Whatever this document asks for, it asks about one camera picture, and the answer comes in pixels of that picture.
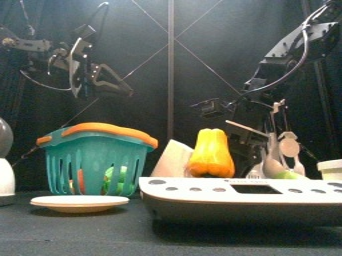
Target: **display screen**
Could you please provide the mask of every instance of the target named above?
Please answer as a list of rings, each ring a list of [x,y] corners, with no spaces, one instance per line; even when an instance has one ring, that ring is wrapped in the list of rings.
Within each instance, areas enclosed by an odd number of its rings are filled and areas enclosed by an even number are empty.
[[[282,194],[269,185],[237,185],[231,184],[231,187],[238,193],[242,194]]]

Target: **toy vegetable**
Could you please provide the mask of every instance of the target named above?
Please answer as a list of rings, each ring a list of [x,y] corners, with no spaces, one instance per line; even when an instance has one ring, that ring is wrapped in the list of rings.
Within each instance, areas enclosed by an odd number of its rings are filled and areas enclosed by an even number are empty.
[[[127,166],[122,166],[120,169],[120,176],[118,180],[118,188],[115,194],[120,194],[124,190],[124,183],[126,183],[126,173],[127,173]],[[111,186],[111,180],[112,180],[112,175],[114,175],[114,167],[108,168],[104,173],[104,181],[103,181],[103,186],[102,186],[102,195],[106,195],[110,191],[110,186]],[[134,184],[128,185],[128,190],[134,192],[135,186]]]
[[[194,177],[231,178],[234,176],[235,165],[229,151],[229,139],[221,129],[206,128],[199,131],[187,170]]]

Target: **kitchen appliance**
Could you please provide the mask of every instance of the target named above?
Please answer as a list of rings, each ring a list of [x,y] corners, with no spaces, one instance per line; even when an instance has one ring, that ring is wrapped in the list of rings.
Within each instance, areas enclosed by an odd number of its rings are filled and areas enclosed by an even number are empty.
[[[342,225],[337,180],[140,177],[155,220],[226,225]]]
[[[0,118],[0,206],[14,203],[15,174],[6,159],[14,143],[14,133],[8,123]]]

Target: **white cup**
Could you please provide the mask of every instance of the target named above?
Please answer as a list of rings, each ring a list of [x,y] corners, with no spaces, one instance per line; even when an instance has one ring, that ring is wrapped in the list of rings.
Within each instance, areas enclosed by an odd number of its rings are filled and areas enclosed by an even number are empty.
[[[324,180],[342,180],[342,159],[319,162],[317,169],[322,172]]]
[[[186,170],[189,159],[194,149],[186,144],[170,140],[165,152],[159,158],[151,177],[190,177]]]

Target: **teal plastic basket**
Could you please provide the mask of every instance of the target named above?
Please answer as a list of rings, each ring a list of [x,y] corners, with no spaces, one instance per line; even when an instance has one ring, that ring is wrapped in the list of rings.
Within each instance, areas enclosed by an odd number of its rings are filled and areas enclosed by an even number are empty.
[[[38,139],[46,149],[52,194],[131,196],[146,155],[158,141],[138,130],[110,124],[84,123],[79,127],[63,128]]]

